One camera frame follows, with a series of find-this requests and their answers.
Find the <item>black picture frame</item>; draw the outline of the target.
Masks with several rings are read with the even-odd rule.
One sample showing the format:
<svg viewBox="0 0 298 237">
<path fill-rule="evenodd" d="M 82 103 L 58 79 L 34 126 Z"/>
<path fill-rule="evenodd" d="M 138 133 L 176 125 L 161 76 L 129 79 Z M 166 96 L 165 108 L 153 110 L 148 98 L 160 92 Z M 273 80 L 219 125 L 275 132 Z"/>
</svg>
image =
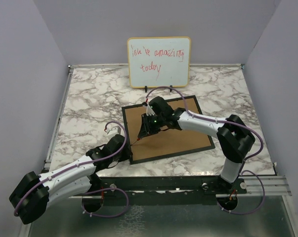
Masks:
<svg viewBox="0 0 298 237">
<path fill-rule="evenodd" d="M 145 108 L 140 104 L 122 107 L 124 126 L 130 144 L 137 139 L 143 113 Z M 129 161 L 130 164 L 138 164 L 214 148 L 215 145 L 210 136 L 195 131 L 171 129 L 142 138 L 131 146 L 132 158 Z"/>
</svg>

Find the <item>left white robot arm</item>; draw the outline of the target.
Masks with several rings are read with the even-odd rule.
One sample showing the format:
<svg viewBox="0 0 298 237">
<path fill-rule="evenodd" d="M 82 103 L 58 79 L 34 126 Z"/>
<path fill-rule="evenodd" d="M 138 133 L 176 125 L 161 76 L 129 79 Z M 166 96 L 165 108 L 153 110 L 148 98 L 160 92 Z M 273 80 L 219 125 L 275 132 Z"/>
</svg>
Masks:
<svg viewBox="0 0 298 237">
<path fill-rule="evenodd" d="M 78 160 L 57 170 L 27 173 L 9 197 L 14 216 L 23 224 L 39 219 L 53 204 L 75 195 L 94 195 L 117 189 L 106 185 L 97 173 L 131 155 L 126 137 L 116 134 L 107 144 L 95 147 Z"/>
</svg>

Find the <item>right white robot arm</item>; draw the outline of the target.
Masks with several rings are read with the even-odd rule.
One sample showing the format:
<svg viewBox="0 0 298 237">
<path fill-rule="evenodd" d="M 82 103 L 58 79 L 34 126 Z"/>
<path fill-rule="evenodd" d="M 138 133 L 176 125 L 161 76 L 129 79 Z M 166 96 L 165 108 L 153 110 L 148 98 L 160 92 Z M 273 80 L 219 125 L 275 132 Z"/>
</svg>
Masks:
<svg viewBox="0 0 298 237">
<path fill-rule="evenodd" d="M 217 182 L 218 189 L 229 193 L 235 188 L 245 156 L 255 142 L 253 132 L 238 116 L 204 116 L 190 111 L 186 102 L 184 108 L 173 109 L 160 96 L 143 102 L 142 106 L 146 112 L 141 115 L 141 128 L 137 136 L 139 140 L 158 134 L 165 126 L 168 129 L 196 131 L 216 138 L 225 156 L 223 170 Z"/>
</svg>

